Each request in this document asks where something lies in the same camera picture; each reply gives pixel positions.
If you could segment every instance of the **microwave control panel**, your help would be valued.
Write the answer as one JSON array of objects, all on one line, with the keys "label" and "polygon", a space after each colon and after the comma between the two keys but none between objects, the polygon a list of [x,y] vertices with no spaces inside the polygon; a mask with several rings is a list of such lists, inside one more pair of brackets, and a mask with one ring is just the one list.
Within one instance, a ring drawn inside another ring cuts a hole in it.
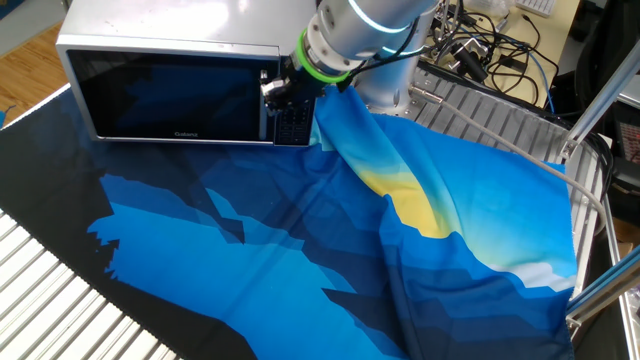
[{"label": "microwave control panel", "polygon": [[282,111],[276,120],[275,144],[284,146],[307,146],[311,136],[311,125],[315,101]]}]

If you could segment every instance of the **brand logo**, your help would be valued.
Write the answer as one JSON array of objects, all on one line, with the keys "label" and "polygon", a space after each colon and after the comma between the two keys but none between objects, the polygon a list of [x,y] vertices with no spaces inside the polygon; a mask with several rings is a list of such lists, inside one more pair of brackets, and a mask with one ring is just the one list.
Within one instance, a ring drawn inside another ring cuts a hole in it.
[{"label": "brand logo", "polygon": [[176,131],[173,135],[179,137],[198,137],[198,133],[181,133]]}]

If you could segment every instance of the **green ring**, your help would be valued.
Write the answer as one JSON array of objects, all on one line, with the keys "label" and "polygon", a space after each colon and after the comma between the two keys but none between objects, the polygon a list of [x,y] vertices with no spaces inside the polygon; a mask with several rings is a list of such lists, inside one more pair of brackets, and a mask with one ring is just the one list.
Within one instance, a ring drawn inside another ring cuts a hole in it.
[{"label": "green ring", "polygon": [[302,67],[307,70],[307,72],[311,74],[311,76],[327,84],[339,83],[346,79],[349,76],[349,72],[340,76],[329,76],[321,73],[315,67],[313,67],[313,65],[311,65],[311,63],[307,59],[307,55],[304,53],[304,34],[306,33],[307,29],[304,29],[302,31],[302,34],[300,34],[300,38],[298,39],[298,46],[296,46],[296,56],[298,57],[298,60],[300,61]]}]

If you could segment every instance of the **silver microwave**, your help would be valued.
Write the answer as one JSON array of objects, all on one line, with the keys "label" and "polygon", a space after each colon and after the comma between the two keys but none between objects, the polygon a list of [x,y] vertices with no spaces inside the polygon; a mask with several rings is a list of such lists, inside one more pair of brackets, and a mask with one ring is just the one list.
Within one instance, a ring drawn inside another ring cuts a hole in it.
[{"label": "silver microwave", "polygon": [[314,104],[270,116],[260,79],[315,0],[75,0],[56,48],[95,140],[304,146]]}]

